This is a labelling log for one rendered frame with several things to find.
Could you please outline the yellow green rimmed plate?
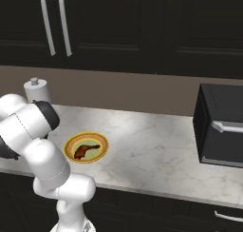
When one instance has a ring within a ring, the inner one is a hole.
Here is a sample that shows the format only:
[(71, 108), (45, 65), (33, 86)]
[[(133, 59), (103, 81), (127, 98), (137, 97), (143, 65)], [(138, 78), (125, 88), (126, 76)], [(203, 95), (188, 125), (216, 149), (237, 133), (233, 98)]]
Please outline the yellow green rimmed plate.
[[(90, 149), (85, 153), (81, 160), (74, 158), (74, 153), (80, 145), (100, 145), (98, 149)], [(100, 133), (94, 131), (85, 131), (71, 136), (64, 145), (65, 156), (77, 164), (90, 164), (102, 158), (109, 148), (107, 139)]]

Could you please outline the brown chicken drumstick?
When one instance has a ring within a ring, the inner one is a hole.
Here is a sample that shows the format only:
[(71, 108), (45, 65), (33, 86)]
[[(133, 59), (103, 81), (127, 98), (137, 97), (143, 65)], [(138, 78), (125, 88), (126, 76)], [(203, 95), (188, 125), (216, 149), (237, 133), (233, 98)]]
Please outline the brown chicken drumstick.
[(90, 149), (98, 149), (100, 148), (100, 145), (80, 145), (75, 153), (74, 153), (74, 158), (81, 160), (81, 158), (83, 158), (85, 156), (85, 153), (90, 150)]

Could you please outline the dark cupboard door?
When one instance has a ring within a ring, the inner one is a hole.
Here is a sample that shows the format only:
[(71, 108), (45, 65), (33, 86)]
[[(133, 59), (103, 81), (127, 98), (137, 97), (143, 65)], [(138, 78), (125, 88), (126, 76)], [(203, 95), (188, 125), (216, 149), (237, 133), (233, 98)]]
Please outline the dark cupboard door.
[(243, 0), (162, 0), (160, 72), (243, 79)]
[(162, 0), (65, 0), (72, 55), (69, 69), (153, 74), (157, 69)]
[(47, 11), (54, 56), (50, 55), (40, 0), (0, 0), (0, 66), (65, 66), (54, 0), (47, 0)]

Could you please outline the white paper towel roll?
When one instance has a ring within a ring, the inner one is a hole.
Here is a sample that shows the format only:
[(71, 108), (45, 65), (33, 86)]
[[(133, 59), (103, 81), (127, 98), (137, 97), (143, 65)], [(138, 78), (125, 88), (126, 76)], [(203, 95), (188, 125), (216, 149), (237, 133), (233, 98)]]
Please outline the white paper towel roll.
[(33, 101), (51, 102), (47, 81), (44, 79), (32, 77), (28, 82), (24, 83), (24, 90), (30, 103)]

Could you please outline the black microwave oven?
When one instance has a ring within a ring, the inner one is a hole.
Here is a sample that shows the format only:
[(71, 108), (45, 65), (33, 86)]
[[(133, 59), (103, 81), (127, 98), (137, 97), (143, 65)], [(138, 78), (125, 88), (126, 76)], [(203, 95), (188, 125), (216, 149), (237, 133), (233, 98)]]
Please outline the black microwave oven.
[(193, 117), (199, 161), (243, 168), (243, 133), (220, 133), (212, 121), (243, 123), (243, 86), (200, 84)]

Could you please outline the dark base cupboard run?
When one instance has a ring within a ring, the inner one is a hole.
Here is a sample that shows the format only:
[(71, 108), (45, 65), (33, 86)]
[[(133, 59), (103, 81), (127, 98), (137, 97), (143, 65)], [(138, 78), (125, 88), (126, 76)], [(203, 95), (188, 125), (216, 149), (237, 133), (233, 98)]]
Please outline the dark base cupboard run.
[[(58, 221), (56, 201), (33, 192), (33, 179), (0, 173), (0, 232), (50, 232)], [(97, 188), (93, 199), (84, 204), (85, 215), (97, 232), (142, 232), (140, 214), (129, 207), (127, 195)], [(234, 216), (232, 212), (224, 215)]]

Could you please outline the dark drawer front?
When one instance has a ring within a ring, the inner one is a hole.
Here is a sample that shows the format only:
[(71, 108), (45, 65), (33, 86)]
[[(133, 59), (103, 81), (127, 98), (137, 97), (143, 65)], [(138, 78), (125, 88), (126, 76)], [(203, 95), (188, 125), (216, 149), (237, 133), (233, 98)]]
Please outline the dark drawer front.
[(128, 207), (140, 214), (142, 232), (243, 232), (243, 222), (219, 219), (215, 211), (243, 217), (243, 210), (138, 193), (127, 195)]

